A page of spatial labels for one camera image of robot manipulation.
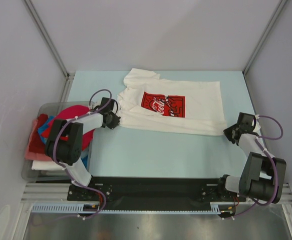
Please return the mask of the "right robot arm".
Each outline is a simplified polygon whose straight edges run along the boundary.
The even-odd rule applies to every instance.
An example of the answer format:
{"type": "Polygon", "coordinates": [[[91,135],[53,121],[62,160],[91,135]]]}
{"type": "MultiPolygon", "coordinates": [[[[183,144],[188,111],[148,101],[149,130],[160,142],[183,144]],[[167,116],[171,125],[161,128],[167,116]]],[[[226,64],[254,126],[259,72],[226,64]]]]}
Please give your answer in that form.
{"type": "Polygon", "coordinates": [[[217,196],[227,201],[234,194],[252,199],[260,206],[276,204],[282,194],[286,161],[275,157],[262,140],[279,140],[283,136],[280,123],[269,116],[239,113],[237,122],[223,131],[232,144],[237,145],[247,156],[240,177],[225,174],[218,181],[217,196]],[[265,137],[256,132],[259,118],[273,120],[280,128],[279,137],[265,137]]]}

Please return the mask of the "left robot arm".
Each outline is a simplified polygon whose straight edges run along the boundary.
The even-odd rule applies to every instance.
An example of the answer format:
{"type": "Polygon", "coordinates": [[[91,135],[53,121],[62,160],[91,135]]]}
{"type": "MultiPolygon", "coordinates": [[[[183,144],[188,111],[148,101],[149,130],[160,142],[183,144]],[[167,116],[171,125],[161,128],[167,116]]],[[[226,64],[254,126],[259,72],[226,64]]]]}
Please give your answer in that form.
{"type": "Polygon", "coordinates": [[[72,184],[79,186],[79,195],[86,200],[95,196],[96,187],[90,184],[92,176],[82,162],[82,150],[90,144],[95,129],[112,130],[119,125],[118,109],[116,100],[103,97],[95,106],[66,108],[48,128],[45,154],[65,170],[72,184]]]}

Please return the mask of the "white t-shirt with red print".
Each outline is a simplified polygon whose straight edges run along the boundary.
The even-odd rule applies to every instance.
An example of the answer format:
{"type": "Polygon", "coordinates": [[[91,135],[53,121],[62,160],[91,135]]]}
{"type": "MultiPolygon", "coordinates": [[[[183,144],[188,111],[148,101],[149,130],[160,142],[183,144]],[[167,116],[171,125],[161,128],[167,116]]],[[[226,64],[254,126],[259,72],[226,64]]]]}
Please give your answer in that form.
{"type": "Polygon", "coordinates": [[[133,68],[118,94],[125,128],[220,136],[227,127],[218,81],[175,81],[133,68]]]}

